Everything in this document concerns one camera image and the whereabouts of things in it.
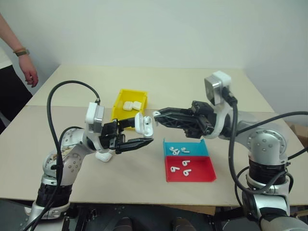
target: yellow plastic tray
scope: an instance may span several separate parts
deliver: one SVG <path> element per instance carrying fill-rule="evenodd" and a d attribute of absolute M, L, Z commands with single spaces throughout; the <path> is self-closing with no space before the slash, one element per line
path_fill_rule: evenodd
<path fill-rule="evenodd" d="M 128 90 L 128 89 L 121 89 L 120 93 L 116 99 L 116 102 L 112 108 L 112 114 L 111 118 L 112 119 L 127 119 L 131 117 L 135 117 L 135 115 L 138 112 L 141 112 L 142 114 L 144 113 L 144 109 L 146 108 L 147 102 L 148 102 L 148 97 L 147 97 L 148 92 L 146 91 L 141 91 L 141 90 Z M 141 109 L 140 111 L 137 110 L 131 110 L 131 111 L 125 111 L 123 110 L 123 104 L 126 101 L 139 101 L 141 102 Z"/>

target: person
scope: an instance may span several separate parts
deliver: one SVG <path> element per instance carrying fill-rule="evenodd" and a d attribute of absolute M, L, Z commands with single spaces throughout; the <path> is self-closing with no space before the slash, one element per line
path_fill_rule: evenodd
<path fill-rule="evenodd" d="M 132 221 L 128 217 L 124 217 L 117 222 L 113 231 L 133 231 Z M 184 218 L 176 218 L 172 222 L 173 231 L 196 231 L 194 226 Z"/>
<path fill-rule="evenodd" d="M 0 38 L 3 39 L 18 56 L 19 66 L 25 75 L 27 84 L 35 87 L 39 79 L 37 71 L 29 56 L 29 52 L 23 47 L 1 14 Z M 0 112 L 8 120 L 12 121 L 31 99 L 32 94 L 15 73 L 11 60 L 2 48 L 0 48 L 0 81 Z M 5 125 L 0 119 L 0 134 L 4 129 Z"/>

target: black cable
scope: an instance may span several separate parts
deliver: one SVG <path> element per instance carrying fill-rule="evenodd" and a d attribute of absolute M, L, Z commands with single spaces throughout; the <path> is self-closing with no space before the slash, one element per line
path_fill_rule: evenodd
<path fill-rule="evenodd" d="M 57 178 L 57 186 L 55 187 L 54 189 L 54 192 L 52 193 L 49 201 L 47 202 L 45 208 L 42 210 L 42 212 L 40 213 L 40 215 L 38 217 L 36 217 L 33 221 L 33 226 L 31 228 L 30 231 L 33 231 L 35 229 L 35 227 L 38 225 L 39 223 L 39 220 L 44 216 L 44 214 L 50 209 L 50 207 L 52 206 L 53 204 L 53 199 L 54 199 L 54 196 L 56 195 L 58 189 L 60 188 L 60 185 L 61 185 L 61 181 L 62 181 L 62 175 L 63 175 L 63 159 L 62 159 L 62 154 L 61 154 L 61 146 L 60 146 L 60 143 L 62 142 L 60 140 L 60 142 L 58 141 L 57 139 L 57 135 L 56 135 L 56 132 L 54 130 L 54 126 L 53 126 L 53 123 L 52 123 L 52 117 L 51 117 L 51 100 L 52 100 L 52 96 L 54 94 L 54 92 L 59 88 L 61 87 L 62 85 L 65 85 L 65 84 L 69 84 L 69 83 L 76 83 L 76 84 L 80 84 L 80 85 L 83 85 L 87 88 L 89 88 L 91 91 L 94 92 L 95 96 L 96 96 L 96 103 L 99 105 L 101 100 L 100 100 L 100 97 L 98 95 L 98 93 L 96 92 L 96 90 L 91 87 L 90 85 L 86 84 L 86 83 L 83 83 L 83 82 L 80 82 L 80 81 L 76 81 L 76 80 L 68 80 L 68 81 L 64 81 L 64 82 L 61 82 L 59 84 L 57 84 L 56 86 L 54 86 L 52 88 L 52 90 L 50 91 L 49 93 L 49 96 L 48 96 L 48 99 L 47 99 L 47 119 L 48 119 L 48 124 L 49 124 L 49 128 L 50 128 L 50 131 L 51 131 L 51 135 L 52 135 L 52 138 L 53 138 L 53 141 L 54 141 L 54 144 L 56 146 L 56 150 L 57 150 L 57 159 L 56 159 L 56 178 Z M 29 227 L 31 226 L 29 223 L 29 225 L 26 226 L 25 230 L 29 229 Z"/>
<path fill-rule="evenodd" d="M 236 177 L 235 169 L 234 169 L 234 143 L 235 143 L 235 137 L 236 137 L 236 128 L 237 128 L 237 117 L 238 117 L 238 111 L 237 111 L 237 105 L 236 103 L 233 103 L 233 120 L 232 120 L 232 126 L 231 126 L 231 136 L 230 136 L 230 142 L 229 142 L 229 169 L 232 176 L 233 181 L 239 187 L 242 191 L 250 194 L 262 194 L 265 191 L 267 191 L 274 183 L 275 181 L 281 177 L 282 175 L 286 174 L 286 171 L 282 171 L 277 173 L 264 187 L 257 190 L 250 190 L 245 188 Z"/>
<path fill-rule="evenodd" d="M 247 169 L 249 169 L 249 166 L 244 167 L 244 168 L 237 174 L 236 177 L 239 179 L 240 176 L 242 175 L 242 173 L 245 172 Z M 241 200 L 240 200 L 240 197 L 239 197 L 239 194 L 238 194 L 238 192 L 237 192 L 237 186 L 236 186 L 236 184 L 234 184 L 234 191 L 235 191 L 235 196 L 236 196 L 237 202 L 239 203 L 240 207 L 243 207 L 243 204 L 242 204 L 242 202 L 241 202 Z"/>
<path fill-rule="evenodd" d="M 292 160 L 293 158 L 298 157 L 299 155 L 303 154 L 304 152 L 308 152 L 308 147 L 306 147 L 306 148 L 302 149 L 301 151 L 293 154 L 292 156 L 289 156 L 288 160 Z"/>
<path fill-rule="evenodd" d="M 290 191 L 292 190 L 292 187 L 293 187 L 294 178 L 290 173 L 287 173 L 286 175 L 290 178 L 290 184 L 289 184 L 289 193 L 290 193 Z"/>
<path fill-rule="evenodd" d="M 264 120 L 262 122 L 256 123 L 256 124 L 254 124 L 252 126 L 246 127 L 246 128 L 244 128 L 242 130 L 239 130 L 239 131 L 237 131 L 236 135 L 239 135 L 239 134 L 241 134 L 241 133 L 243 133 L 245 131 L 248 131 L 248 130 L 256 128 L 256 127 L 259 127 L 261 125 L 267 124 L 267 123 L 272 122 L 272 121 L 277 120 L 277 119 L 285 118 L 285 117 L 288 117 L 288 116 L 297 116 L 297 115 L 308 115 L 308 112 L 306 112 L 306 111 L 298 111 L 298 112 L 288 112 L 288 113 L 285 113 L 285 114 L 281 114 L 279 116 L 277 115 L 277 116 L 274 116 L 273 118 L 266 119 L 266 120 Z"/>

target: cardboard box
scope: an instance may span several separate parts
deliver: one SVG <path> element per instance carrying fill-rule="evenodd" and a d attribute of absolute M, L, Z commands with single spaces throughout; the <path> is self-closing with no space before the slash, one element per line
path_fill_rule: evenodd
<path fill-rule="evenodd" d="M 308 127 L 301 126 L 299 124 L 286 122 L 294 134 L 298 137 L 299 141 L 304 147 L 308 146 Z"/>

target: shoe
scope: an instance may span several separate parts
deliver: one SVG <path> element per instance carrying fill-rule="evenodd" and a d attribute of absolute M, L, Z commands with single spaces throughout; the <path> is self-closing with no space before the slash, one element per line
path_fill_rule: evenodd
<path fill-rule="evenodd" d="M 132 231 L 132 230 L 133 230 L 133 226 L 132 226 L 130 218 L 128 217 L 125 217 L 119 220 L 113 229 L 113 231 Z"/>
<path fill-rule="evenodd" d="M 196 231 L 196 229 L 187 219 L 176 218 L 173 221 L 173 231 Z"/>

